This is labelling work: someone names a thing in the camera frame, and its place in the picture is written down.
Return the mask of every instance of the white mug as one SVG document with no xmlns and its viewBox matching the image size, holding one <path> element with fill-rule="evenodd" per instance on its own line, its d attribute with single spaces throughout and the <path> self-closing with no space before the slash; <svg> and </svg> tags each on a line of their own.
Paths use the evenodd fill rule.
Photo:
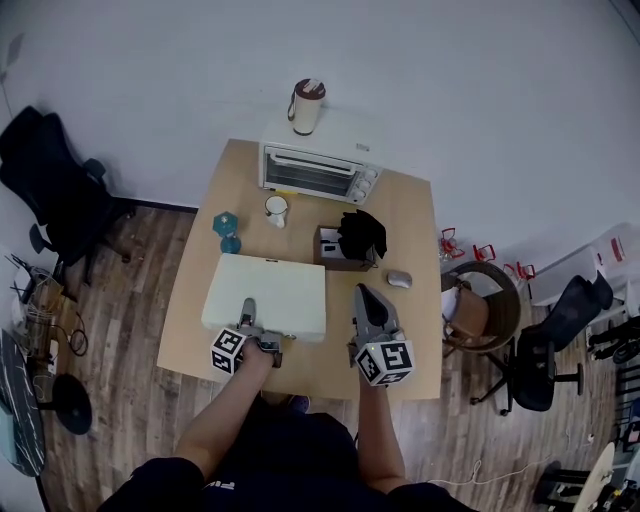
<svg viewBox="0 0 640 512">
<path fill-rule="evenodd" d="M 277 228 L 284 228 L 284 218 L 287 215 L 287 202 L 284 197 L 271 196 L 264 203 L 267 220 Z"/>
</svg>

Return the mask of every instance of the person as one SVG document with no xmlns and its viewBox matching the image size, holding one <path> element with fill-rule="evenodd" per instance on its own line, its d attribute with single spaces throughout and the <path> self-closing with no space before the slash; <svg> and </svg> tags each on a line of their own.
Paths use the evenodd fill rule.
<svg viewBox="0 0 640 512">
<path fill-rule="evenodd" d="M 243 358 L 182 434 L 173 457 L 136 469 L 100 512 L 471 511 L 441 487 L 406 479 L 386 389 L 360 377 L 356 449 L 329 415 L 267 405 L 259 393 L 273 355 L 249 338 Z"/>
</svg>

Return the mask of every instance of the oven door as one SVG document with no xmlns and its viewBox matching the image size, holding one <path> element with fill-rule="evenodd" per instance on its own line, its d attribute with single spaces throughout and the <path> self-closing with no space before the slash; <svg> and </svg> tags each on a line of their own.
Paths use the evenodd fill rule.
<svg viewBox="0 0 640 512">
<path fill-rule="evenodd" d="M 265 147 L 264 187 L 346 200 L 358 175 L 358 164 Z"/>
</svg>

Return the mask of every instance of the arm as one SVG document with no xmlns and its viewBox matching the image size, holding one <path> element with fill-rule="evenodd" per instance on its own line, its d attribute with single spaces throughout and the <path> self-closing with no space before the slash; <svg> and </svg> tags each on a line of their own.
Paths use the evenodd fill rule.
<svg viewBox="0 0 640 512">
<path fill-rule="evenodd" d="M 262 352 L 253 340 L 246 341 L 242 353 L 244 361 L 238 372 L 189 424 L 175 451 L 176 457 L 198 466 L 205 481 L 236 440 L 273 364 L 273 355 Z"/>
<path fill-rule="evenodd" d="M 406 485 L 404 461 L 393 431 L 387 390 L 370 386 L 360 375 L 358 466 L 365 483 L 389 493 Z"/>
</svg>

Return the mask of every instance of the black shirt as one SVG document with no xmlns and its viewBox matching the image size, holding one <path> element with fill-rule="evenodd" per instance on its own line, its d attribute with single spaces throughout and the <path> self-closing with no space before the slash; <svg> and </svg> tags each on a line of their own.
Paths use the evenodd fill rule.
<svg viewBox="0 0 640 512">
<path fill-rule="evenodd" d="M 186 459 L 153 459 L 99 510 L 275 509 L 471 511 L 432 484 L 405 485 L 389 494 L 367 487 L 343 425 L 326 414 L 276 410 L 260 401 L 212 482 Z"/>
</svg>

